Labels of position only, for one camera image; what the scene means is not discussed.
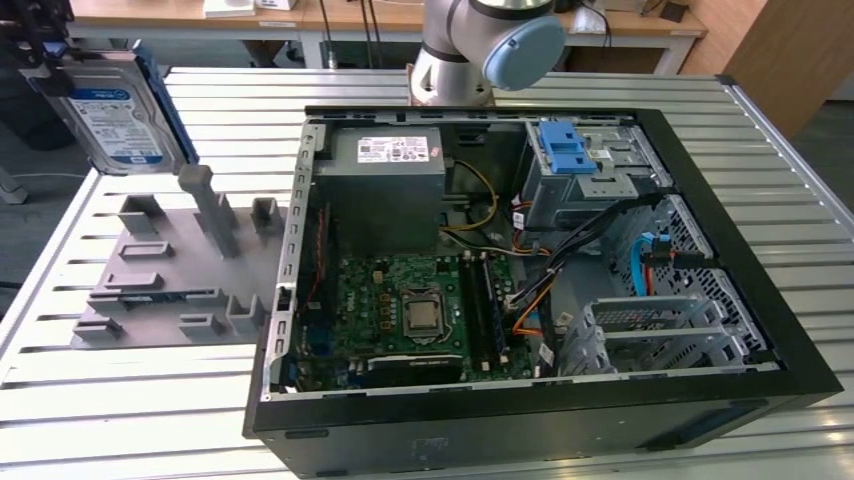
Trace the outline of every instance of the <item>aluminum slatted table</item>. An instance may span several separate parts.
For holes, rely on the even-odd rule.
[[[403,72],[175,69],[167,79],[232,206],[288,201],[303,107],[403,105]],[[847,389],[694,450],[395,478],[854,478],[854,221],[737,87],[550,76],[507,106],[660,109]],[[240,436],[253,345],[73,351],[71,328],[123,229],[123,198],[191,205],[169,176],[85,179],[0,324],[0,477],[296,478]]]

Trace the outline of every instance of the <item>gray robot arm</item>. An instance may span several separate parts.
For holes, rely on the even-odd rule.
[[[483,105],[491,87],[520,90],[563,51],[554,0],[428,0],[410,89],[422,105]]]

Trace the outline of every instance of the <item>blue drive bay latch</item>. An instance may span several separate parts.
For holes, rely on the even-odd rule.
[[[539,138],[551,159],[551,173],[596,173],[596,164],[584,150],[584,138],[570,122],[540,122]]]

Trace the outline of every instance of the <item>green motherboard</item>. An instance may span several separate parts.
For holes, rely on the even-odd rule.
[[[502,256],[484,261],[490,270],[488,288],[500,302],[512,291],[510,265]],[[523,340],[504,344],[502,360],[491,368],[483,368],[472,359],[474,343],[483,343],[483,339],[470,338],[460,262],[456,256],[340,260],[336,318],[328,335],[331,351],[326,358],[315,357],[312,367],[312,377],[322,383],[318,388],[358,388],[352,372],[347,374],[347,359],[388,355],[459,355],[462,382],[531,377]]]

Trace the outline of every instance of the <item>cpu socket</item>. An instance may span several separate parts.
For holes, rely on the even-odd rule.
[[[444,334],[444,301],[435,288],[415,288],[400,292],[403,299],[403,335],[420,345],[432,343]]]

